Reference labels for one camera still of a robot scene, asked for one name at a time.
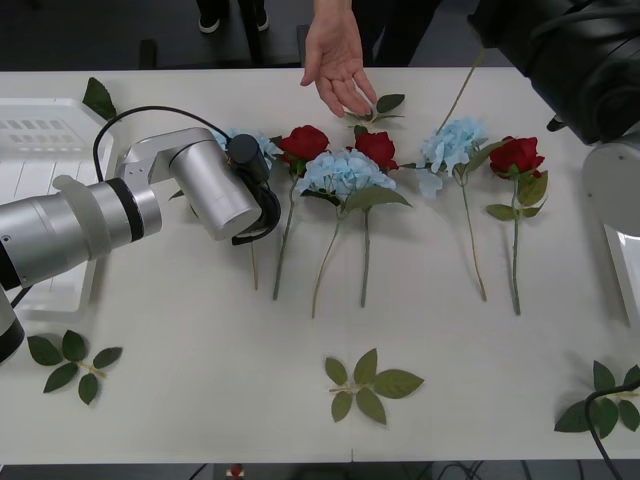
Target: red rose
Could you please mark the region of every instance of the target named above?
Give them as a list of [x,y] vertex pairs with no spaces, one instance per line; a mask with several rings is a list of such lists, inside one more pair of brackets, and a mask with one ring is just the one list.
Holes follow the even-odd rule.
[[500,148],[491,152],[491,170],[501,178],[509,178],[509,169],[512,165],[518,168],[518,172],[533,170],[533,175],[540,176],[537,168],[544,161],[544,157],[538,155],[538,139],[512,138]]
[[310,162],[327,149],[329,139],[317,128],[305,125],[294,128],[291,135],[283,138],[278,146],[285,152],[282,160],[288,164],[295,160],[291,158],[291,155],[305,162]]
[[398,169],[398,164],[393,161],[396,147],[393,146],[393,142],[387,132],[356,135],[355,148],[376,162],[380,170],[385,173],[389,170]]

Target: white table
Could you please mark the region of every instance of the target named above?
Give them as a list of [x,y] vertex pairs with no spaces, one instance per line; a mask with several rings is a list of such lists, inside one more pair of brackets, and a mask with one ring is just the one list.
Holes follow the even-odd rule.
[[[387,125],[396,158],[418,158],[467,70],[372,70],[379,94],[405,93],[406,118]],[[0,94],[81,99],[89,73],[3,73]],[[221,127],[287,135],[313,124],[333,148],[352,143],[298,70],[113,72],[95,74],[117,107],[161,104]],[[333,233],[333,211],[300,202],[272,302],[280,234],[258,245],[260,289],[253,291],[249,247],[214,243],[184,200],[168,202],[173,181],[157,185],[164,228],[98,266],[93,312],[76,325],[91,352],[121,345],[95,405],[75,384],[41,393],[50,373],[26,345],[0,369],[0,463],[317,462],[445,459],[597,458],[588,434],[553,431],[559,413],[590,392],[593,360],[622,380],[640,361],[626,323],[609,250],[588,208],[580,170],[588,148],[565,130],[550,134],[550,109],[512,69],[482,69],[457,116],[481,116],[492,140],[538,136],[550,171],[544,212],[522,232],[523,315],[513,313],[508,280],[511,225],[483,213],[510,198],[508,182],[483,169],[471,207],[489,302],[472,274],[462,197],[452,185],[428,204],[409,171],[394,173],[413,209],[372,215],[367,308],[359,306],[361,218],[338,242],[313,323],[313,285]],[[167,113],[126,119],[129,141],[193,126]],[[288,205],[284,175],[275,189]],[[67,326],[28,324],[29,333]],[[377,347],[380,368],[421,375],[403,400],[384,400],[389,426],[354,409],[334,424],[323,361],[353,368]],[[638,457],[640,435],[619,425],[605,445]]]

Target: person's fingers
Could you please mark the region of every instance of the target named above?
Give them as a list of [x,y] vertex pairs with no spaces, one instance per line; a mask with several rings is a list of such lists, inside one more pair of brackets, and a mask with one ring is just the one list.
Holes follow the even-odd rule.
[[303,87],[311,85],[311,83],[316,79],[318,72],[320,71],[320,62],[322,61],[322,52],[315,41],[307,41],[305,48],[307,58],[304,62],[304,76],[300,82],[300,85]]
[[364,92],[369,101],[374,105],[378,102],[378,96],[376,95],[376,91],[371,86],[371,82],[367,78],[367,74],[364,73],[364,70],[358,70],[353,79],[356,81],[356,84]]
[[369,105],[367,101],[364,99],[364,97],[360,95],[360,92],[356,90],[356,86],[353,83],[353,80],[351,79],[345,80],[344,84],[347,87],[347,90],[349,91],[351,96],[356,99],[356,101],[360,104],[362,108],[364,108],[365,114],[369,115],[371,113],[371,105]]
[[324,103],[327,104],[331,113],[333,113],[336,117],[343,118],[344,117],[344,109],[342,105],[340,105],[340,101],[336,94],[333,93],[333,88],[331,87],[331,82],[328,78],[320,77],[316,80],[316,88],[318,89],[318,94]]
[[333,91],[338,97],[338,100],[340,100],[341,104],[343,104],[355,114],[367,114],[367,109],[364,108],[353,95],[351,95],[351,93],[347,89],[347,86],[342,80],[333,80],[331,82],[331,86],[333,87]]

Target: white tray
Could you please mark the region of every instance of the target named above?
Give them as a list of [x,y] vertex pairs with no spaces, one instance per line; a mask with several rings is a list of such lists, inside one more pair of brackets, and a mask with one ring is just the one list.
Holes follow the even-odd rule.
[[[86,185],[97,181],[93,141],[106,122],[70,99],[0,98],[0,204],[55,193],[51,182],[70,175]],[[100,158],[105,177],[113,174],[118,149],[107,133]],[[22,300],[20,320],[78,322],[89,302],[95,262],[41,282]],[[14,298],[18,289],[8,292]]]

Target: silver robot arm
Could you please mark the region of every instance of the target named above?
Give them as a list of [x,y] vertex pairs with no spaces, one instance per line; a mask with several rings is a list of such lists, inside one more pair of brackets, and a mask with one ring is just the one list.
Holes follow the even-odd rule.
[[0,206],[0,363],[24,337],[4,291],[30,287],[159,232],[160,206],[150,185],[169,177],[215,240],[246,231],[262,215],[204,128],[135,144],[105,182],[84,186],[58,177],[58,193]]

